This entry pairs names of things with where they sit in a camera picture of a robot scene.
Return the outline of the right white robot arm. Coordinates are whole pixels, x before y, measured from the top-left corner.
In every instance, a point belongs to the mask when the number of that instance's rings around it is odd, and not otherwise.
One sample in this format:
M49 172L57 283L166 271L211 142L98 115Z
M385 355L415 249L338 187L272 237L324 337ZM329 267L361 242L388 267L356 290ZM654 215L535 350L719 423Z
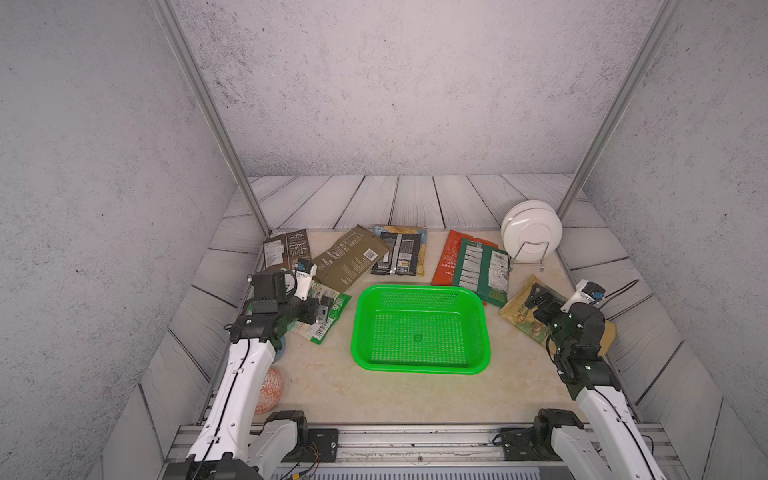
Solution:
M531 287L525 306L549 329L547 354L599 443L587 438L575 413L542 409L531 446L543 458L563 461L574 479L663 479L618 378L600 354L606 326L601 303L607 299L590 281L565 301L542 284Z

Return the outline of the dark green Real chips bag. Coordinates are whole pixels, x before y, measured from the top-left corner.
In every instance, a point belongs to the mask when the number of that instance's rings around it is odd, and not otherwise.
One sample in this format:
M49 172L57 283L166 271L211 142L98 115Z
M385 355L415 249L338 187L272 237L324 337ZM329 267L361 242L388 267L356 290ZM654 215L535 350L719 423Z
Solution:
M452 285L474 292L484 303L503 307L508 302L510 266L507 252L463 239Z

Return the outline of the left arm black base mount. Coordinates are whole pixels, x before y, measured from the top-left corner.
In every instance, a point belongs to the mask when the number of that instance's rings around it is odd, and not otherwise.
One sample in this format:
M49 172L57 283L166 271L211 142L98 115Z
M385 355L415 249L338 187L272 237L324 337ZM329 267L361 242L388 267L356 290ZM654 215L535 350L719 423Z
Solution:
M335 463L339 446L336 428L310 428L284 459L284 463Z

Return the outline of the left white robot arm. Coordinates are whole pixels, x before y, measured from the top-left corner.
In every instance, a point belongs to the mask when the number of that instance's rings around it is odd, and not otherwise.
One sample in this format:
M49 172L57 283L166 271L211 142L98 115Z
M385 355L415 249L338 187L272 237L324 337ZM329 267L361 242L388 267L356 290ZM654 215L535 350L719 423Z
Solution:
M300 410L271 415L251 434L267 374L288 327L315 323L319 301L310 295L316 266L262 271L248 277L252 295L228 326L230 345L219 389L207 420L182 462L167 466L165 479L269 479L288 456L308 449L308 428Z

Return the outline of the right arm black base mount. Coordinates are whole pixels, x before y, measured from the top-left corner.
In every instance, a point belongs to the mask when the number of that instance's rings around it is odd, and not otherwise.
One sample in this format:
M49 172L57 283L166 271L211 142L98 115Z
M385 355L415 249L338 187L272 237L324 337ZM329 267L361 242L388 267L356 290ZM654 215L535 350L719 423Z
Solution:
M561 458L551 446L541 440L534 427L502 428L491 440L491 445L502 449L508 462L559 462Z

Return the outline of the red Lerna chips bag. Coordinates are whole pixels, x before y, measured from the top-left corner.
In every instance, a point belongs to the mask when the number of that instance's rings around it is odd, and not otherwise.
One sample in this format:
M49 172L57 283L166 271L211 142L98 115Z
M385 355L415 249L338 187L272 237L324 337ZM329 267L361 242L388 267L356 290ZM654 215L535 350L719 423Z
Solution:
M431 284L434 286L451 286L457 266L461 242L467 239L472 242L496 247L495 243L478 237L470 236L455 230L450 230L439 259Z

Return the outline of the yellow kettle chips bag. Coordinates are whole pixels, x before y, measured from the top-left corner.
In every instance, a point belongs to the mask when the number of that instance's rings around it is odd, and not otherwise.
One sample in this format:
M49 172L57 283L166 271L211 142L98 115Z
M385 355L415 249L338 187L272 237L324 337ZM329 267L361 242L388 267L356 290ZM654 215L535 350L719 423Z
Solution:
M516 296L501 308L500 315L534 342L544 347L550 331L543 323L534 318L533 310L525 306L525 301L535 284L539 284L547 292L552 293L557 301L565 302L565 298L557 291L552 290L535 275L531 275Z

